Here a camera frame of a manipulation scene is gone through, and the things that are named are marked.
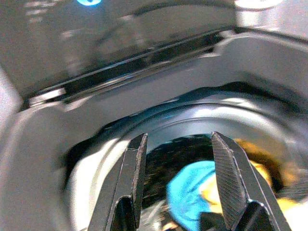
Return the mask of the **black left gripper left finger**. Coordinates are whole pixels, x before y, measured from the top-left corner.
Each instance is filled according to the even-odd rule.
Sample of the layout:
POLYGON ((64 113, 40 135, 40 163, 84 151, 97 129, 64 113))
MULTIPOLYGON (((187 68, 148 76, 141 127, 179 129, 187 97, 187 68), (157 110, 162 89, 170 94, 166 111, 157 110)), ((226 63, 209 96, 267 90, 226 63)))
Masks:
POLYGON ((103 181, 89 231, 135 231, 140 224, 148 134, 132 139, 103 181))

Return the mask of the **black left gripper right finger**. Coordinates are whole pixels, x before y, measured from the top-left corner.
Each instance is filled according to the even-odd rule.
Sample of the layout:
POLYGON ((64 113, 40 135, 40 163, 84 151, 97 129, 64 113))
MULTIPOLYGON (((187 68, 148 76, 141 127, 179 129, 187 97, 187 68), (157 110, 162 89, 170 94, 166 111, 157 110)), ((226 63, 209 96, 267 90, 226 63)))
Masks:
POLYGON ((213 132, 211 142, 218 194, 230 231, 289 231, 291 228, 267 181, 231 138, 213 132))

